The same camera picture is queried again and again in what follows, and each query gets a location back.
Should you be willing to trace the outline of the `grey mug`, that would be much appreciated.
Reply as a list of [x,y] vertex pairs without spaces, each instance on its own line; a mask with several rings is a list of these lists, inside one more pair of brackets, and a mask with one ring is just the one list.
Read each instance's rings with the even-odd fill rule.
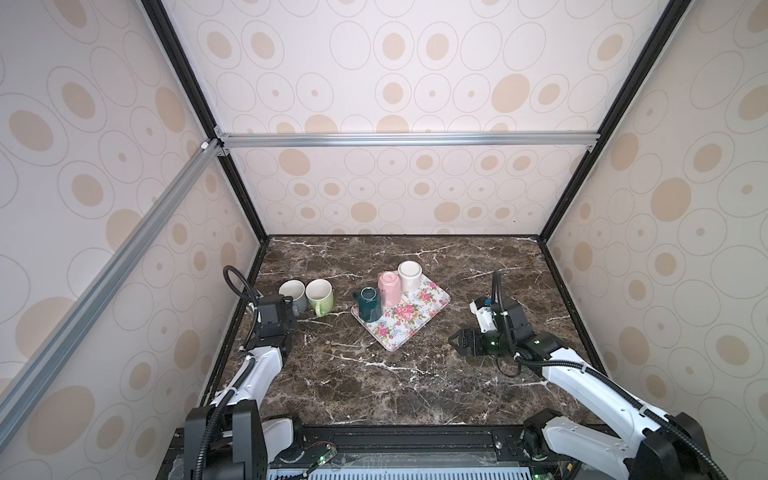
[[292,279],[284,282],[278,292],[292,298],[292,311],[296,317],[300,317],[308,308],[305,285],[301,280]]

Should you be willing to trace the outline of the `light green mug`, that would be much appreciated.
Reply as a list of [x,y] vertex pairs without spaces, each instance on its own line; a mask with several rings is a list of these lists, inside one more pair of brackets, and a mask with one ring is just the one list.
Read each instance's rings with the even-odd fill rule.
[[316,317],[323,317],[334,309],[335,298],[331,283],[326,279],[315,279],[305,287],[305,294]]

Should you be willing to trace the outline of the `pink faceted mug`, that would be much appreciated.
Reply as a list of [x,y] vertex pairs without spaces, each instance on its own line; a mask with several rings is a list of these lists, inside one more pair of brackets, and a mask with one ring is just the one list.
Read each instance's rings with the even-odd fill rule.
[[402,298],[399,274],[396,271],[381,272],[378,276],[378,290],[383,308],[396,307]]

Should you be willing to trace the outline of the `dark teal mug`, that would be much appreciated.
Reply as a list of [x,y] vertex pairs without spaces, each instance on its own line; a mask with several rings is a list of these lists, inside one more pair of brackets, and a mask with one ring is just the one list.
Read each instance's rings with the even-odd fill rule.
[[381,297],[376,288],[363,287],[354,292],[353,297],[358,307],[358,316],[364,323],[376,322],[381,318]]

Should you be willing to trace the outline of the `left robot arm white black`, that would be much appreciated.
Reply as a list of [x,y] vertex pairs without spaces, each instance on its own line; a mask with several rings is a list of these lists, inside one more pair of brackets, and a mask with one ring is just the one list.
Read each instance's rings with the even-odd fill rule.
[[265,479],[269,464],[293,443],[289,418],[261,421],[260,405],[281,372],[296,326],[293,298],[262,297],[255,307],[255,347],[212,403],[184,426],[184,479]]

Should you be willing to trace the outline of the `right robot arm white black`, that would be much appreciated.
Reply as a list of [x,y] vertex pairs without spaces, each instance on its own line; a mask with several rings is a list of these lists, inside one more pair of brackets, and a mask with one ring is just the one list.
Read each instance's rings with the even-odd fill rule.
[[535,332],[512,300],[479,298],[470,309],[477,328],[462,329],[449,339],[460,355],[509,358],[565,390],[611,430],[603,433],[545,408],[524,423],[521,443],[530,460],[570,457],[614,479],[725,478],[691,416],[671,415],[641,400],[557,336]]

